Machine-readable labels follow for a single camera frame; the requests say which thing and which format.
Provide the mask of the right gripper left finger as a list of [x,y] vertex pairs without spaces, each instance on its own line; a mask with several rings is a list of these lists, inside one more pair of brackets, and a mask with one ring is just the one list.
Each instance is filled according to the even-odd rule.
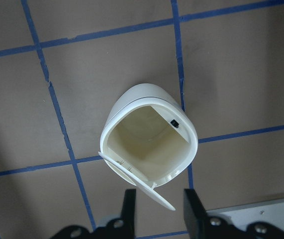
[[124,200],[121,210],[121,220],[123,225],[121,227],[123,231],[124,239],[135,238],[135,208],[136,208],[136,190],[125,190]]

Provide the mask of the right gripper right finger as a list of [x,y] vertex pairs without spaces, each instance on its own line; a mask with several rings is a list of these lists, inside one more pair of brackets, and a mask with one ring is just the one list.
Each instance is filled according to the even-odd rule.
[[194,189],[184,189],[184,222],[190,239],[205,238],[206,210]]

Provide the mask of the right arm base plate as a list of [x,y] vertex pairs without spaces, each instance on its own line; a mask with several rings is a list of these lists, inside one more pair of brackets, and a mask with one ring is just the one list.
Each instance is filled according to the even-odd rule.
[[284,231],[284,198],[207,211],[240,230],[255,222],[266,222]]

